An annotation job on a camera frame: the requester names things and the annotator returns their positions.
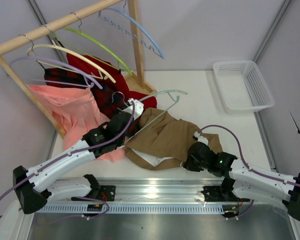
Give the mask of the sage green plastic hanger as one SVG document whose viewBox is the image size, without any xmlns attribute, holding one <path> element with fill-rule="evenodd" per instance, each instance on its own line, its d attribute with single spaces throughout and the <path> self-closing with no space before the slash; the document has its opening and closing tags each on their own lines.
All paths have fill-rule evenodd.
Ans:
<svg viewBox="0 0 300 240">
<path fill-rule="evenodd" d="M 174 105 L 176 105 L 179 100 L 180 100 L 180 96 L 177 95 L 176 98 L 174 98 L 172 96 L 172 93 L 180 93 L 182 95 L 188 95 L 188 93 L 186 91 L 183 90 L 178 90 L 178 89 L 170 89 L 170 90 L 163 90 L 163 91 L 159 91 L 156 93 L 152 93 L 148 96 L 145 96 L 139 100 L 135 100 L 133 98 L 130 98 L 128 100 L 128 102 L 130 103 L 130 105 L 132 105 L 132 102 L 134 104 L 140 105 L 143 101 L 145 101 L 146 99 L 149 99 L 151 97 L 156 97 L 158 95 L 162 95 L 162 94 L 168 94 L 168 96 L 171 98 L 171 100 L 174 102 L 171 106 L 169 106 L 166 110 L 164 110 L 162 113 L 160 113 L 158 116 L 156 116 L 153 120 L 151 120 L 150 122 L 148 122 L 144 127 L 142 127 L 139 131 L 137 131 L 133 136 L 131 136 L 130 138 L 128 138 L 122 146 L 120 146 L 119 148 L 124 148 L 126 146 L 126 144 L 128 142 L 130 142 L 135 136 L 137 136 L 140 132 L 142 132 L 145 128 L 147 128 L 150 124 L 152 124 L 155 120 L 157 120 L 159 117 L 161 117 L 164 113 L 166 113 L 169 109 L 171 109 Z"/>
</svg>

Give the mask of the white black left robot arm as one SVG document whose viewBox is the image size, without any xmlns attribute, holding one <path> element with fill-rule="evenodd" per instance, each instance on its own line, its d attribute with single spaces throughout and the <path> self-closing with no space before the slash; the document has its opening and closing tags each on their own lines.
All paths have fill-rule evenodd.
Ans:
<svg viewBox="0 0 300 240">
<path fill-rule="evenodd" d="M 57 179 L 82 164 L 95 160 L 122 146 L 134 120 L 141 111 L 123 110 L 110 121 L 89 130 L 74 145 L 50 160 L 28 169 L 16 167 L 13 172 L 15 194 L 24 214 L 42 209 L 52 199 L 77 198 L 96 195 L 98 181 L 88 174 L 77 182 L 63 182 L 61 187 L 53 184 Z"/>
</svg>

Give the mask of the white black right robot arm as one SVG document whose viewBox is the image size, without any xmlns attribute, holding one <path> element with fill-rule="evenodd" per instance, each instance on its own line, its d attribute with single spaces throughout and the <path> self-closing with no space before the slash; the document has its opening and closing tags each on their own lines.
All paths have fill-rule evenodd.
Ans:
<svg viewBox="0 0 300 240">
<path fill-rule="evenodd" d="M 202 142 L 189 148 L 184 168 L 193 172 L 207 170 L 223 178 L 219 187 L 204 187 L 203 193 L 210 201 L 262 202 L 287 211 L 300 222 L 300 173 L 285 175 L 248 165 L 230 153 L 214 153 Z"/>
</svg>

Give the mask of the tan brown skirt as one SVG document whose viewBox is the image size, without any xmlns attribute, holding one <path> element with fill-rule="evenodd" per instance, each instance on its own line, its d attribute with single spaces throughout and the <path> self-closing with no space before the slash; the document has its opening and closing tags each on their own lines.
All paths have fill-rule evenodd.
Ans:
<svg viewBox="0 0 300 240">
<path fill-rule="evenodd" d="M 139 127 L 161 114 L 157 108 L 146 109 Z M 189 148 L 196 142 L 195 132 L 200 128 L 192 122 L 176 119 L 164 113 L 125 145 L 125 156 L 140 168 L 160 171 L 179 168 L 187 160 Z"/>
</svg>

